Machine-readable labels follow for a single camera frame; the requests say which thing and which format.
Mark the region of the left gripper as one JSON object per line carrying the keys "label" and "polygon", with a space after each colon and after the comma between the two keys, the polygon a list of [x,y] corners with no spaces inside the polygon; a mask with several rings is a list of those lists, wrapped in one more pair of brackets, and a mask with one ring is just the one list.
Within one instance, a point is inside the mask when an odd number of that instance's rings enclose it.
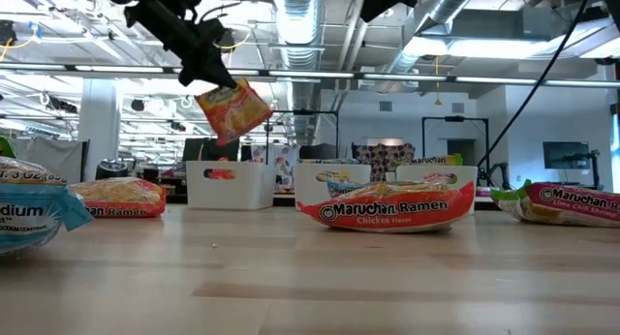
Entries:
{"label": "left gripper", "polygon": [[235,88],[236,81],[222,62],[221,50],[215,44],[226,28],[216,19],[198,21],[195,10],[201,0],[135,0],[124,15],[127,25],[143,26],[182,63],[178,81],[188,86],[195,80],[208,81],[221,87]]}

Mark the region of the long ceiling light strip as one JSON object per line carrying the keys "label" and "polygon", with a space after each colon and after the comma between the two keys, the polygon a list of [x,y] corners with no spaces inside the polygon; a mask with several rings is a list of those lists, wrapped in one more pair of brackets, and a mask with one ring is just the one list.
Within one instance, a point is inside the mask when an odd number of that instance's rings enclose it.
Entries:
{"label": "long ceiling light strip", "polygon": [[[139,66],[105,66],[73,65],[46,63],[0,62],[0,73],[15,75],[60,75],[60,76],[101,76],[101,77],[143,77],[143,78],[178,78],[182,69],[176,67],[139,67]],[[418,74],[375,74],[363,72],[320,72],[297,70],[266,69],[229,69],[234,77],[268,77],[268,78],[303,78],[303,79],[346,79],[370,81],[402,82],[438,82],[458,84],[494,84],[533,86],[537,83],[532,78],[453,76],[453,75],[418,75]],[[592,89],[620,89],[617,80],[583,80],[583,79],[544,79],[542,86]]]}

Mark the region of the white square column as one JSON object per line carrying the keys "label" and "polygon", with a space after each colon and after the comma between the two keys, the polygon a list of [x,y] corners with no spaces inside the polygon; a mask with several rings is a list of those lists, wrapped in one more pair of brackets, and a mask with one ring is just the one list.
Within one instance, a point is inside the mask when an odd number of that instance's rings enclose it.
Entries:
{"label": "white square column", "polygon": [[78,139],[88,142],[84,179],[94,180],[103,159],[116,159],[122,98],[111,79],[85,78],[79,108]]}

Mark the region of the white plastic bin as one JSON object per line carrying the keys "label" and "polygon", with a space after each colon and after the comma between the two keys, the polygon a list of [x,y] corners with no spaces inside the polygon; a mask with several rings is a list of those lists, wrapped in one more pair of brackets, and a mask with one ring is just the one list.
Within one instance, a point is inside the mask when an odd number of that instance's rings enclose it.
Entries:
{"label": "white plastic bin", "polygon": [[370,181],[371,166],[346,164],[298,164],[294,168],[295,209],[299,203],[316,204],[331,199],[326,182],[319,182],[315,176],[321,171],[346,171],[349,180],[357,183]]}
{"label": "white plastic bin", "polygon": [[397,212],[432,222],[443,222],[474,213],[478,169],[471,166],[400,166],[396,169],[398,181],[418,181],[430,184],[443,184],[448,188],[443,192],[424,190],[398,195],[394,204]]}
{"label": "white plastic bin", "polygon": [[[203,177],[206,168],[228,168],[234,180]],[[259,210],[273,204],[275,168],[252,162],[188,161],[188,206],[209,210]]]}

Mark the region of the white colourful patterned fabric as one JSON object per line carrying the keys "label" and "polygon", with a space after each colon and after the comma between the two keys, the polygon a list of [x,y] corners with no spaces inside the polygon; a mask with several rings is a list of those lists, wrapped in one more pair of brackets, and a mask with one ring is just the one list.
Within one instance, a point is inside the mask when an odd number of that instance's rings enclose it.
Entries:
{"label": "white colourful patterned fabric", "polygon": [[299,162],[299,146],[296,144],[251,145],[251,161],[269,163],[275,168],[275,194],[295,192],[295,166]]}

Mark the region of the black round tyre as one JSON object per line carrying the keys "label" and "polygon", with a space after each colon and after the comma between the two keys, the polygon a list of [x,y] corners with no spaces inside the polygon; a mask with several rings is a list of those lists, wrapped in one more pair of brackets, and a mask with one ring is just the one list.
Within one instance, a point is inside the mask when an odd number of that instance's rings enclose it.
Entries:
{"label": "black round tyre", "polygon": [[116,177],[127,177],[129,169],[127,165],[118,160],[103,159],[96,168],[96,180],[103,180]]}

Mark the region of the brown dotted fabric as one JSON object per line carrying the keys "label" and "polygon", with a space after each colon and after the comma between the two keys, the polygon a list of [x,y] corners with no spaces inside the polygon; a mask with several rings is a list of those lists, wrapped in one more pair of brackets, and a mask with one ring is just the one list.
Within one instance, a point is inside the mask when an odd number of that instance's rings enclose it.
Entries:
{"label": "brown dotted fabric", "polygon": [[362,165],[371,166],[370,180],[386,181],[388,172],[409,164],[415,157],[415,147],[411,143],[401,145],[352,145],[353,157]]}

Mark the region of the grey cover sheet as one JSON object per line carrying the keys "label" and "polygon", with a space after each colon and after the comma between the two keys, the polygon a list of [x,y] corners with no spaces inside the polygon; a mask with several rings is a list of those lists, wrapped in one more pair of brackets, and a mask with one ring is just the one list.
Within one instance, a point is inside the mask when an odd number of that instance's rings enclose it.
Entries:
{"label": "grey cover sheet", "polygon": [[18,159],[40,165],[69,184],[84,180],[88,141],[33,137],[14,139],[12,145]]}

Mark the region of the round silver ceiling duct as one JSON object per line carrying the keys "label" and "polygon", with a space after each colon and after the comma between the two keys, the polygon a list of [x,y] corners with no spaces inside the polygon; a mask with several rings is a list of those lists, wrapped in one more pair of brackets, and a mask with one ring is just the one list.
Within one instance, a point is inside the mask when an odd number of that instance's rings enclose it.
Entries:
{"label": "round silver ceiling duct", "polygon": [[[323,0],[273,0],[278,40],[287,46],[281,49],[283,67],[289,71],[319,69],[320,53],[311,47],[320,43],[320,20]],[[287,83],[287,103],[291,110],[319,110],[319,93],[315,83]],[[316,115],[293,117],[293,140],[298,145],[314,141]]]}
{"label": "round silver ceiling duct", "polygon": [[422,47],[424,38],[420,35],[436,26],[450,30],[452,21],[470,1],[429,0],[412,11],[403,27],[401,50],[380,70],[380,74],[406,75],[422,56],[431,53]]}

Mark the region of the black metal frame rig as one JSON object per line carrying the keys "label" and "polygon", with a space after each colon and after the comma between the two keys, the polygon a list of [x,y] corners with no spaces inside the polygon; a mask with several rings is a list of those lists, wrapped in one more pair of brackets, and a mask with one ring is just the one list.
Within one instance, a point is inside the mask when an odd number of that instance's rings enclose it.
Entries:
{"label": "black metal frame rig", "polygon": [[265,132],[265,150],[269,150],[270,146],[270,137],[275,135],[273,131],[276,125],[281,124],[281,119],[286,117],[291,118],[309,118],[310,116],[316,115],[329,115],[331,116],[331,122],[334,126],[335,133],[335,157],[338,158],[340,156],[340,115],[336,110],[311,110],[311,109],[274,109],[273,115],[276,116],[274,122],[271,121],[271,118],[268,117],[263,122],[263,130]]}
{"label": "black metal frame rig", "polygon": [[484,125],[484,131],[482,132],[484,135],[484,150],[485,153],[483,154],[483,156],[481,157],[480,161],[478,162],[478,168],[481,165],[484,165],[484,170],[486,172],[490,172],[490,161],[489,161],[489,154],[490,154],[490,136],[489,136],[489,120],[487,118],[478,118],[478,117],[465,117],[463,115],[447,115],[444,117],[438,117],[438,116],[423,116],[421,118],[421,144],[422,144],[422,156],[425,157],[426,156],[426,122],[428,120],[437,120],[437,121],[444,121],[447,123],[463,123],[466,121],[475,123],[475,122],[481,122]]}

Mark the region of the white rectangular ceiling duct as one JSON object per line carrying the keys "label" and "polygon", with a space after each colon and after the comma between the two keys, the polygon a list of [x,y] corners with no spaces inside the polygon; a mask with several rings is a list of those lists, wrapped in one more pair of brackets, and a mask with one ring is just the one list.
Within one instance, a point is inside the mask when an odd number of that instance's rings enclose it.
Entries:
{"label": "white rectangular ceiling duct", "polygon": [[487,59],[546,59],[560,44],[564,58],[594,58],[600,46],[620,40],[612,17],[600,7],[576,12],[524,8],[519,11],[465,10],[433,23],[419,17],[404,29],[402,53]]}

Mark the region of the black wall monitor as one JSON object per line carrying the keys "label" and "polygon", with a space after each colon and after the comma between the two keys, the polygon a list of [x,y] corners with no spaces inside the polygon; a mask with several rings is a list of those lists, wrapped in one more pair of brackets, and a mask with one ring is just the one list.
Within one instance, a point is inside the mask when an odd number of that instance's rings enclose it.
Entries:
{"label": "black wall monitor", "polygon": [[588,169],[589,145],[580,141],[545,141],[544,167],[548,169]]}

